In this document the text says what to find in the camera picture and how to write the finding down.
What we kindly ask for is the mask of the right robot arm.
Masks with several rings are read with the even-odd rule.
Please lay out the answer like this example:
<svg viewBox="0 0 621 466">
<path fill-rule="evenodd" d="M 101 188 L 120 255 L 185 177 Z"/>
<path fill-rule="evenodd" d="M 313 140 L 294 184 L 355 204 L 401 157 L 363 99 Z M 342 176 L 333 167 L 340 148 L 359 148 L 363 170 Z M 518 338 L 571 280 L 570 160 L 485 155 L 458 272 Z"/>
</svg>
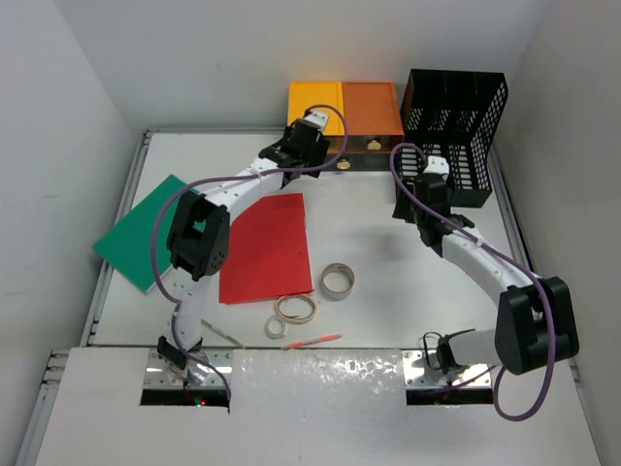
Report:
<svg viewBox="0 0 621 466">
<path fill-rule="evenodd" d="M 466 216 L 454 214 L 444 179 L 436 174 L 397 181 L 393 216 L 416 225 L 422 243 L 469 276 L 497 307 L 494 328 L 440 337 L 436 359 L 447 374 L 473 364 L 501 365 L 513 375 L 579 352 L 569 286 L 521 268 L 491 247 Z"/>
</svg>

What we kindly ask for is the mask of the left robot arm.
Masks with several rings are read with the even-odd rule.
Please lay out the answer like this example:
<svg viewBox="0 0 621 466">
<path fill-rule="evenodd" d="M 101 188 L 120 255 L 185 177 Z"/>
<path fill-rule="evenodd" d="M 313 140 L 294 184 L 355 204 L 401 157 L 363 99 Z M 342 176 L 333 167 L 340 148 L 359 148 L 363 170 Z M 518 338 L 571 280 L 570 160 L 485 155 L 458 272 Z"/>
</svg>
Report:
<svg viewBox="0 0 621 466">
<path fill-rule="evenodd" d="M 199 360 L 207 291 L 228 257 L 233 221 L 301 175 L 319 176 L 330 146 L 324 136 L 328 119 L 325 112 L 306 112 L 238 175 L 214 179 L 213 187 L 201 193 L 185 187 L 174 199 L 177 207 L 166 239 L 174 293 L 161 282 L 154 250 L 151 266 L 161 294 L 175 304 L 170 335 L 159 338 L 157 352 L 180 374 L 187 374 L 190 361 Z"/>
</svg>

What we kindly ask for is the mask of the grey bottom drawer box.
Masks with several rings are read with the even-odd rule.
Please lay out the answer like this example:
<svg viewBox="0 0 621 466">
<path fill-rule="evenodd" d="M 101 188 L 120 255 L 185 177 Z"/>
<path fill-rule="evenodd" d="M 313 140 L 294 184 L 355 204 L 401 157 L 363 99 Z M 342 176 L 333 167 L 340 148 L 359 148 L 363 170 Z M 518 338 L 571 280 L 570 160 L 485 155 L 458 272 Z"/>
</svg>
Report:
<svg viewBox="0 0 621 466">
<path fill-rule="evenodd" d="M 353 151 L 345 152 L 339 157 L 328 153 L 325 159 L 329 163 L 323 172 L 382 172 L 389 170 L 388 151 Z"/>
</svg>

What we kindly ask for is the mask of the yellow drawer box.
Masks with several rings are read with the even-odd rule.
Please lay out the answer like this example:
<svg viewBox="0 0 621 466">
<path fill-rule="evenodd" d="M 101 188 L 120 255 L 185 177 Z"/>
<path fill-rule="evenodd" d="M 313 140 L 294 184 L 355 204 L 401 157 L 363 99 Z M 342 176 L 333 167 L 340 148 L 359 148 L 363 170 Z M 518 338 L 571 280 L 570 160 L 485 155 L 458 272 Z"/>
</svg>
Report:
<svg viewBox="0 0 621 466">
<path fill-rule="evenodd" d="M 328 104 L 344 115 L 343 86 L 341 82 L 291 82 L 288 90 L 287 123 L 304 116 L 305 110 L 315 104 Z M 329 153 L 342 146 L 344 127 L 341 118 L 330 109 L 320 109 L 329 116 L 325 136 L 330 141 Z"/>
</svg>

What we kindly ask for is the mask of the orange drawer box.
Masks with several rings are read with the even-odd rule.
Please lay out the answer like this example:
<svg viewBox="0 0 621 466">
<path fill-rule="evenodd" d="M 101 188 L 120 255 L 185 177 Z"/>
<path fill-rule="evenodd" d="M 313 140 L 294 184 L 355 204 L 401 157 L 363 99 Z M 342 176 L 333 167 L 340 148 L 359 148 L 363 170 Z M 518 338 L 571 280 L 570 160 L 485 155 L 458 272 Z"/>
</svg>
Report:
<svg viewBox="0 0 621 466">
<path fill-rule="evenodd" d="M 390 152 L 403 141 L 394 83 L 343 83 L 343 115 L 346 152 Z"/>
</svg>

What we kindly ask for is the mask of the black mesh file organizer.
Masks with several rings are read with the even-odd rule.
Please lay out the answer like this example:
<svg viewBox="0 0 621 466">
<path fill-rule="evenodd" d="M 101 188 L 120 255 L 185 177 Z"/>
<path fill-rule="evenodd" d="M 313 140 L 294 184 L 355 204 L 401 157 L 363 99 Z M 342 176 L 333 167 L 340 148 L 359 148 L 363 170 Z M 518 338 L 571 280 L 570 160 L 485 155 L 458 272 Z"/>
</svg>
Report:
<svg viewBox="0 0 621 466">
<path fill-rule="evenodd" d="M 500 72 L 409 71 L 400 109 L 404 141 L 448 161 L 454 207 L 481 208 L 492 193 L 487 158 L 507 99 Z"/>
</svg>

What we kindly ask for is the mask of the silver tape roll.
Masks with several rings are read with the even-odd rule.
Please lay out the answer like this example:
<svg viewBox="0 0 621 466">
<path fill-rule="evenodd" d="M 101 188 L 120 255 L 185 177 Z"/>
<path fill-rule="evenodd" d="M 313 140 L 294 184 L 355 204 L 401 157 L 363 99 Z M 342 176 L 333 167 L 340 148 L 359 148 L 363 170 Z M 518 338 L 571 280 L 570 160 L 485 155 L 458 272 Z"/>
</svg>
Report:
<svg viewBox="0 0 621 466">
<path fill-rule="evenodd" d="M 350 295 L 355 285 L 355 274 L 346 264 L 331 263 L 323 269 L 320 284 L 327 298 L 341 301 Z"/>
</svg>

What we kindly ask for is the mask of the red folder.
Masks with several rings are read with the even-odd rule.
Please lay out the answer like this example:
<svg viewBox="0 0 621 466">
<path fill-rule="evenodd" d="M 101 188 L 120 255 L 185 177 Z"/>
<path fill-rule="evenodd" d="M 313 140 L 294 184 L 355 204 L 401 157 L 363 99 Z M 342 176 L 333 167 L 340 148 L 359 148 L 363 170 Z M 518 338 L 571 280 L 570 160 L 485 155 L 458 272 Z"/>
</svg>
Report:
<svg viewBox="0 0 621 466">
<path fill-rule="evenodd" d="M 304 196 L 262 198 L 232 224 L 219 302 L 243 304 L 313 290 Z"/>
</svg>

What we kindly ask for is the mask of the orange highlighter pen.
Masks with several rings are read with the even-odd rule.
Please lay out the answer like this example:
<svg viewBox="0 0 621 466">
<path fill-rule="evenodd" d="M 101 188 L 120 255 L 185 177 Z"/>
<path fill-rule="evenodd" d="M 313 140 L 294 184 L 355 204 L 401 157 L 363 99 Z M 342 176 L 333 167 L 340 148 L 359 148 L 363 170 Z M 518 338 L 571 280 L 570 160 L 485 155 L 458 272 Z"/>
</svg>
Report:
<svg viewBox="0 0 621 466">
<path fill-rule="evenodd" d="M 314 338 L 314 339 L 308 339 L 308 340 L 304 340 L 304 341 L 299 341 L 299 342 L 294 342 L 291 344 L 287 344 L 284 345 L 283 347 L 281 347 L 282 350 L 296 350 L 296 349 L 300 349 L 300 348 L 306 348 L 306 347 L 310 347 L 310 346 L 314 346 L 314 345 L 320 345 L 320 344 L 324 344 L 324 343 L 330 343 L 333 341 L 338 341 L 339 339 L 341 339 L 343 337 L 343 334 L 332 334 L 332 335 L 326 335 L 326 336 L 322 336 L 322 337 L 318 337 L 318 338 Z"/>
</svg>

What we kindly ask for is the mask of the beige masking tape roll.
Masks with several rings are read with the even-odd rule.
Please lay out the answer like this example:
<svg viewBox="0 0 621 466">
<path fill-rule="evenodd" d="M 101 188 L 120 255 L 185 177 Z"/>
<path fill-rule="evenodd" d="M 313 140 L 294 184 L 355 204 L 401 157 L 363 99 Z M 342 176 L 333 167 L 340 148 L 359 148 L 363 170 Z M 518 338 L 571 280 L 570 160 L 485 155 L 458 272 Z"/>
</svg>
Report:
<svg viewBox="0 0 621 466">
<path fill-rule="evenodd" d="M 285 323 L 304 325 L 315 319 L 318 305 L 315 299 L 307 294 L 287 295 L 277 300 L 275 311 Z"/>
</svg>

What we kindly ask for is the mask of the small clear tape roll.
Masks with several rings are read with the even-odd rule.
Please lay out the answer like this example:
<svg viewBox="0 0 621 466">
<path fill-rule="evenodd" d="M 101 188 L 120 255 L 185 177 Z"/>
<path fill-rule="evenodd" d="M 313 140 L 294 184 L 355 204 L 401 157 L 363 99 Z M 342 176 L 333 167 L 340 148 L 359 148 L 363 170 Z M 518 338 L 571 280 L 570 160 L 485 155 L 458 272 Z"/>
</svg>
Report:
<svg viewBox="0 0 621 466">
<path fill-rule="evenodd" d="M 286 322 L 279 316 L 271 316 L 266 321 L 264 331 L 266 336 L 272 340 L 280 340 L 286 333 Z"/>
</svg>

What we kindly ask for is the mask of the green notebook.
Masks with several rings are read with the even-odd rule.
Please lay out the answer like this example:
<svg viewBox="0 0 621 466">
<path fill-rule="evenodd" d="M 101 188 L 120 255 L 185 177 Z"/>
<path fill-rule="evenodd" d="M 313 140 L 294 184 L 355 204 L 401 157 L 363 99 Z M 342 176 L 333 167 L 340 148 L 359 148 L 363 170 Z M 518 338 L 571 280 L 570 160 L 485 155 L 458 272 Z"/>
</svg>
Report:
<svg viewBox="0 0 621 466">
<path fill-rule="evenodd" d="M 93 249 L 143 294 L 155 287 L 150 240 L 153 224 L 165 202 L 185 186 L 169 175 L 94 245 Z"/>
</svg>

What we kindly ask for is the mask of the white foam front board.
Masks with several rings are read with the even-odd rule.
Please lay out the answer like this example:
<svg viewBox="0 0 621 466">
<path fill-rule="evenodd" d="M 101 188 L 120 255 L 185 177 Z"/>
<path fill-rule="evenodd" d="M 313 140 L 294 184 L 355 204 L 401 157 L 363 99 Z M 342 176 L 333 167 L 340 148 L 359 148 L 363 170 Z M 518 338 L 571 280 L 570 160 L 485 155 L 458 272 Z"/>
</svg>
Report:
<svg viewBox="0 0 621 466">
<path fill-rule="evenodd" d="M 411 406 L 394 350 L 247 350 L 228 408 L 145 406 L 149 352 L 73 349 L 41 465 L 595 465 L 570 369 L 523 422 Z"/>
</svg>

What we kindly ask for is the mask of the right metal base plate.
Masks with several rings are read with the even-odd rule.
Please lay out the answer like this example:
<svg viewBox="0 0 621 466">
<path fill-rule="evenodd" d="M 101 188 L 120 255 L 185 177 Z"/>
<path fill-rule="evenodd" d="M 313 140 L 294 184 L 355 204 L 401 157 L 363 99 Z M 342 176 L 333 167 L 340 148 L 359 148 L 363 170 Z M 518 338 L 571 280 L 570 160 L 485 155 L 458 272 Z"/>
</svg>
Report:
<svg viewBox="0 0 621 466">
<path fill-rule="evenodd" d="M 436 369 L 435 351 L 406 349 L 402 351 L 403 374 L 406 388 L 439 389 L 450 385 L 460 388 L 492 388 L 492 369 L 486 364 L 475 364 L 450 369 L 444 374 Z"/>
</svg>

